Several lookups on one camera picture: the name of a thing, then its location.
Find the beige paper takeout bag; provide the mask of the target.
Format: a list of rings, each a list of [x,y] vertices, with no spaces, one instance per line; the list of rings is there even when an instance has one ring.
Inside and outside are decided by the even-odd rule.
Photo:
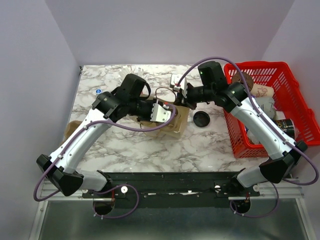
[[[148,100],[159,99],[161,102],[174,103],[176,94],[169,87],[160,86],[154,91],[154,95],[151,95]],[[176,114],[173,120],[165,127],[145,132],[144,134],[148,137],[160,138],[165,135],[179,139],[182,137],[188,123],[188,116],[190,109],[184,106],[176,105]]]

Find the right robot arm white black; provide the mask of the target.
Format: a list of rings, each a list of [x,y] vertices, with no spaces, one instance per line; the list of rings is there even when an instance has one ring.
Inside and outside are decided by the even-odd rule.
[[[230,183],[230,191],[241,196],[248,188],[262,182],[279,183],[287,176],[308,148],[283,132],[262,110],[244,85],[228,83],[220,63],[207,61],[197,67],[202,85],[188,83],[184,76],[172,80],[170,87],[177,93],[176,105],[194,110],[198,103],[215,103],[241,121],[268,154],[268,160],[245,168]]]

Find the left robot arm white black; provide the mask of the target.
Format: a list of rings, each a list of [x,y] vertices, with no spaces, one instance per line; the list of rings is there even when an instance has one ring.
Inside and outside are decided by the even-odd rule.
[[[149,120],[154,103],[141,93],[149,84],[129,73],[121,85],[111,92],[96,96],[88,114],[70,137],[49,155],[40,155],[36,163],[42,170],[41,180],[48,179],[57,191],[68,197],[78,190],[93,190],[99,197],[110,194],[111,185],[98,171],[77,169],[86,152],[117,121],[131,115]]]

